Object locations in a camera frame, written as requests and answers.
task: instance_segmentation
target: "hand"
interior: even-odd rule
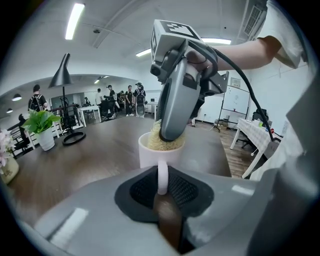
[[[186,59],[188,63],[193,66],[198,72],[205,70],[207,67],[211,66],[212,63],[205,58],[202,54],[196,50],[191,50],[186,54]]]

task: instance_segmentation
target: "black rubber pad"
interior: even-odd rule
[[[214,192],[206,183],[168,166],[168,192],[172,195],[182,217],[201,215],[212,203]],[[120,210],[137,222],[157,223],[153,212],[158,190],[158,167],[122,183],[115,192],[114,201]]]

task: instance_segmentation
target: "fluorescent light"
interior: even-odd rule
[[[150,53],[151,53],[151,49],[148,49],[148,50],[144,50],[142,52],[137,53],[135,56],[141,57],[143,55],[150,54]]]
[[[205,43],[216,43],[216,44],[224,44],[224,45],[231,44],[231,40],[226,40],[226,39],[218,39],[218,38],[201,38],[201,39]]]
[[[80,15],[85,8],[85,5],[82,3],[75,3],[69,18],[68,27],[66,28],[65,39],[72,40],[74,37],[74,32],[80,18]]]
[[[21,100],[21,99],[22,99],[21,95],[20,95],[19,93],[16,93],[16,94],[13,96],[12,101],[13,101],[13,102],[16,102],[16,101],[19,101],[19,100]]]

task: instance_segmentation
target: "desk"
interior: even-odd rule
[[[152,119],[129,116],[90,125],[81,129],[86,138],[74,145],[63,146],[61,137],[49,151],[38,147],[18,158],[19,173],[9,187],[19,216],[33,226],[81,187],[138,169],[138,138],[149,132],[153,123]],[[217,133],[187,126],[185,134],[183,168],[231,177]]]
[[[151,112],[152,112],[152,106],[154,106],[154,120],[157,120],[157,107],[158,107],[158,103],[157,102],[148,102],[147,105],[151,106]]]
[[[100,110],[99,110],[98,106],[83,106],[83,107],[79,107],[78,111],[81,112],[81,118],[82,118],[82,123],[83,123],[84,127],[87,127],[85,116],[84,116],[84,111],[85,110],[93,110],[94,119],[96,119],[95,110],[98,110],[98,116],[99,116],[99,120],[100,120],[100,123],[101,123]]]
[[[252,170],[254,169],[254,167],[256,166],[256,164],[258,163],[258,161],[266,151],[269,143],[271,142],[271,138],[269,133],[266,132],[264,127],[255,126],[249,120],[239,119],[237,127],[238,129],[236,131],[236,134],[234,136],[230,149],[231,150],[234,149],[237,139],[239,138],[240,131],[243,132],[258,149],[258,154],[256,154],[252,163],[242,175],[242,178],[244,179],[252,172]]]

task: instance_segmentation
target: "white table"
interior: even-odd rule
[[[95,110],[98,110],[98,116],[99,116],[99,120],[101,123],[100,110],[99,110],[98,106],[83,106],[83,107],[79,107],[78,111],[81,112],[81,119],[82,119],[82,123],[83,123],[84,127],[87,127],[86,121],[85,121],[85,116],[84,116],[84,111],[87,111],[87,110],[93,110],[94,119],[96,119]]]
[[[252,170],[254,169],[254,167],[256,166],[256,164],[258,163],[258,161],[260,160],[260,158],[262,157],[262,155],[266,151],[269,143],[271,142],[271,138],[270,138],[269,133],[266,131],[266,129],[264,127],[258,127],[256,125],[254,125],[249,120],[239,119],[237,127],[238,127],[238,129],[236,131],[236,134],[234,136],[234,139],[233,139],[233,142],[230,146],[230,149],[231,150],[234,149],[234,146],[237,142],[237,139],[239,138],[240,131],[243,132],[248,137],[248,139],[258,149],[258,154],[256,154],[252,163],[250,164],[248,169],[242,175],[242,178],[244,179],[252,172]]]
[[[154,106],[154,120],[157,119],[157,106],[158,106],[158,103],[157,102],[148,102],[147,104],[145,104],[146,106],[147,105],[150,105],[151,106],[151,112],[152,112],[152,106]]]

